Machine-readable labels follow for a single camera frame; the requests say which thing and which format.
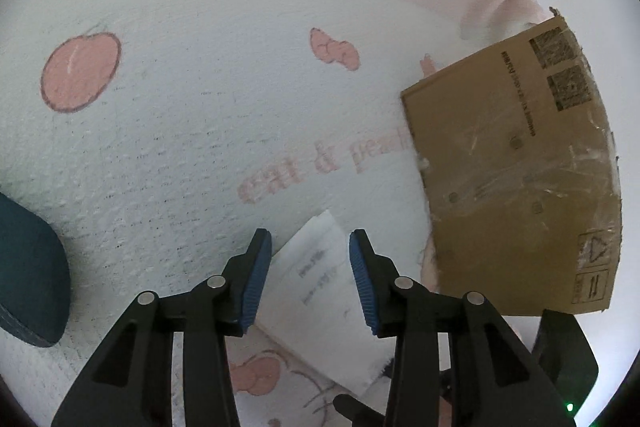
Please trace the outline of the pink Hello Kitty blanket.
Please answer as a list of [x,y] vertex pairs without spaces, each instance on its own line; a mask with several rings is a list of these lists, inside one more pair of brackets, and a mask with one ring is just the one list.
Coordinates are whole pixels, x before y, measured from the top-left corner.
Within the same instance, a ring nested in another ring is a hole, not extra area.
[[254,231],[329,212],[434,284],[400,92],[559,9],[615,0],[1,0],[1,190],[66,250],[60,342],[1,338],[39,426],[130,300],[187,291]]

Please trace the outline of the small white card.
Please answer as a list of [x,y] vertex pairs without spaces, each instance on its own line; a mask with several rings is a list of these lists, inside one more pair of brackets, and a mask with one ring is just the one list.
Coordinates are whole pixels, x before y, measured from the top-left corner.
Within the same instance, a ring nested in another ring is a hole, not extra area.
[[312,217],[272,257],[256,324],[321,376],[364,395],[393,358],[394,342],[364,321],[348,238],[329,211]]

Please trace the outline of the brown cardboard box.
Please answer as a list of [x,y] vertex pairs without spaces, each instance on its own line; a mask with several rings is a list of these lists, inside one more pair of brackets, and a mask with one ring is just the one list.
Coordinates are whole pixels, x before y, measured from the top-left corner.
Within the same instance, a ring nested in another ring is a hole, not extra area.
[[402,92],[430,206],[439,290],[504,315],[608,309],[620,262],[614,135],[564,17]]

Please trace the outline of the dark denim glasses case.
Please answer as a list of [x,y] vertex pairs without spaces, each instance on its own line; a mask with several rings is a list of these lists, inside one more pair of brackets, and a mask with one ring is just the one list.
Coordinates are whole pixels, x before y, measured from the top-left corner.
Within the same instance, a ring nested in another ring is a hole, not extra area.
[[55,231],[35,213],[1,197],[1,327],[29,345],[50,348],[70,317],[70,268]]

